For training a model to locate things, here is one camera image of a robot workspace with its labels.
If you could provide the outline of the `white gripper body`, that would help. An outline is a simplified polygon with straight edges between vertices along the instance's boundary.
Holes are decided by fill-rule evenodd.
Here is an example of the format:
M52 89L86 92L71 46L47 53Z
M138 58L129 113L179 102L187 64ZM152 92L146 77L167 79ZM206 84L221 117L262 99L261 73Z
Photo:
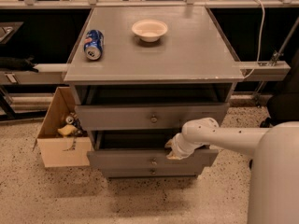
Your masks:
M171 151L173 151L179 159L186 159L190 157L193 152L202 146L202 144L195 144L187 140L183 133L177 133L173 138Z

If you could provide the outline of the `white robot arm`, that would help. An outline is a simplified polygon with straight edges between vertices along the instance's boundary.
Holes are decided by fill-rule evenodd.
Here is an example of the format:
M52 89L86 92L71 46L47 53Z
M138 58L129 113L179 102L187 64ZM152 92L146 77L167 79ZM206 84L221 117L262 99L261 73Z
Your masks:
M222 128L213 118L186 122L165 144L170 160L203 145L252 157L248 224L299 224L299 122L272 128Z

